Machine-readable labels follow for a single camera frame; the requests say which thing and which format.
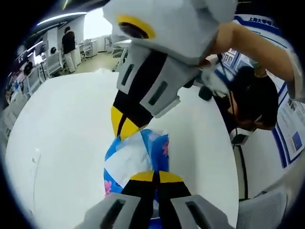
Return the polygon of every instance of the pink flower print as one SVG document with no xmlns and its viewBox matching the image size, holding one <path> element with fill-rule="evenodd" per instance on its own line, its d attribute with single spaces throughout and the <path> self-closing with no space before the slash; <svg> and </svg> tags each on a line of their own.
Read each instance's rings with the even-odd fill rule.
<svg viewBox="0 0 305 229">
<path fill-rule="evenodd" d="M 163 151 L 163 155 L 164 156 L 168 156 L 168 144 L 169 144 L 169 140 L 167 140 L 167 142 L 165 142 L 165 144 L 163 145 L 162 149 L 164 150 Z"/>
<path fill-rule="evenodd" d="M 105 197 L 108 196 L 110 194 L 110 191 L 111 191 L 111 181 L 107 181 L 107 180 L 104 180 L 104 184 L 105 184 Z"/>
</svg>

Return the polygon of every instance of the yellow circle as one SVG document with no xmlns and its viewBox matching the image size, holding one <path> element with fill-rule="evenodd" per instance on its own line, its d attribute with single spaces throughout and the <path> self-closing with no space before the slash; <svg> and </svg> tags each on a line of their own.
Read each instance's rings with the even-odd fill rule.
<svg viewBox="0 0 305 229">
<path fill-rule="evenodd" d="M 135 25 L 135 26 L 139 27 L 141 30 L 143 30 L 145 33 L 147 33 L 148 39 L 155 38 L 155 36 L 156 36 L 154 31 L 153 31 L 153 28 L 149 24 L 141 21 L 140 19 L 138 19 L 136 17 L 127 16 L 127 15 L 120 15 L 118 17 L 117 22 L 118 23 L 126 22 L 126 23 L 130 23 L 132 25 Z"/>
</svg>

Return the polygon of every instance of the ceiling light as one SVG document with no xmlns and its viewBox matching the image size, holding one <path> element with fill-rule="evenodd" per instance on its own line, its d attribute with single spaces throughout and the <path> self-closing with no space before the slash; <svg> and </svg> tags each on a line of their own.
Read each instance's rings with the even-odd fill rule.
<svg viewBox="0 0 305 229">
<path fill-rule="evenodd" d="M 53 21 L 53 20 L 56 20 L 56 19 L 59 19 L 59 18 L 65 18 L 65 17 L 69 17 L 69 16 L 74 16 L 74 15 L 85 15 L 87 14 L 87 12 L 77 12 L 77 13 L 66 13 L 66 14 L 62 14 L 62 15 L 58 15 L 58 16 L 55 16 L 55 17 L 52 17 L 52 18 L 49 18 L 49 19 L 46 19 L 44 21 L 41 21 L 37 24 L 37 26 L 43 24 L 43 23 L 46 23 L 46 22 L 49 22 L 49 21 Z"/>
</svg>

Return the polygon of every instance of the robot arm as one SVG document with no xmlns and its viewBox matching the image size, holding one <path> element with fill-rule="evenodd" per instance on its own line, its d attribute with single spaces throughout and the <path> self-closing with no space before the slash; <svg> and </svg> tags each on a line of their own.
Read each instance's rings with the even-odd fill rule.
<svg viewBox="0 0 305 229">
<path fill-rule="evenodd" d="M 199 73 L 219 23 L 231 21 L 236 0 L 111 0 L 104 16 L 131 39 L 120 68 L 112 125 L 121 139 L 180 102 L 178 90 Z"/>
<path fill-rule="evenodd" d="M 89 209 L 77 229 L 146 229 L 152 222 L 155 193 L 158 228 L 233 228 L 220 209 L 199 195 L 192 196 L 180 176 L 147 171 L 132 176 L 121 194 L 111 193 Z"/>
</svg>

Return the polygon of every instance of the white robot arm casing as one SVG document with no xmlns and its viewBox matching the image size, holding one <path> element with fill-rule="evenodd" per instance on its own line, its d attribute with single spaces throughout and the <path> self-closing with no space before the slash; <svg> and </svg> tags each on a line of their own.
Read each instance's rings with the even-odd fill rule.
<svg viewBox="0 0 305 229">
<path fill-rule="evenodd" d="M 237 0 L 109 1 L 103 7 L 105 18 L 114 31 L 132 40 L 118 89 L 128 94 L 149 53 L 165 53 L 158 77 L 140 101 L 154 117 L 162 116 L 179 103 L 178 90 L 198 74 L 198 64 L 213 44 L 219 23 L 233 19 L 236 5 Z M 156 101 L 149 103 L 155 94 Z"/>
</svg>

